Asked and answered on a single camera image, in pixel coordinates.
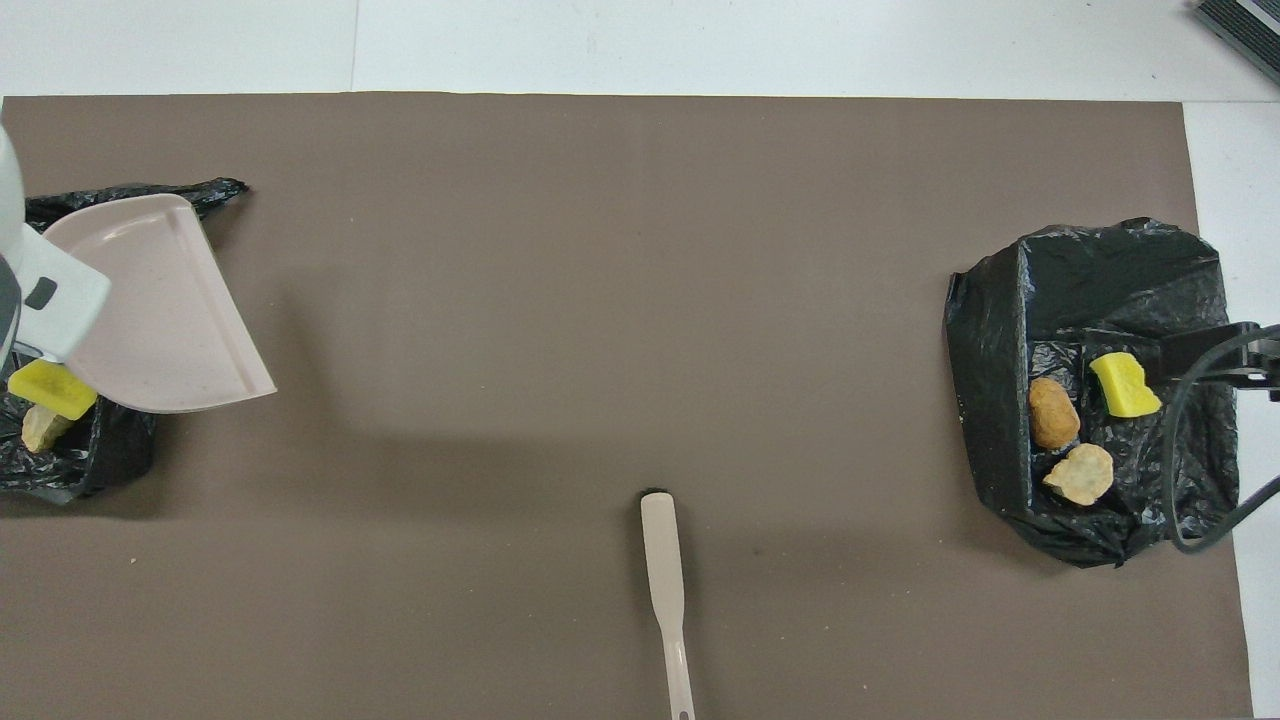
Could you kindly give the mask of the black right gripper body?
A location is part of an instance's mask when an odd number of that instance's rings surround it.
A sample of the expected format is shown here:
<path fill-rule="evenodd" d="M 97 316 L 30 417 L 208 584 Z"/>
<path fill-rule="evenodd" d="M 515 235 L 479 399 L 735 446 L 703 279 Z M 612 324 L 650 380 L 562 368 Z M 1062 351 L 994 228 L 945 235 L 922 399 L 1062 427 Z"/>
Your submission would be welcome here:
<path fill-rule="evenodd" d="M 1244 346 L 1240 389 L 1266 391 L 1270 401 L 1279 401 L 1279 325 L 1244 325 L 1243 333 L 1256 338 Z"/>

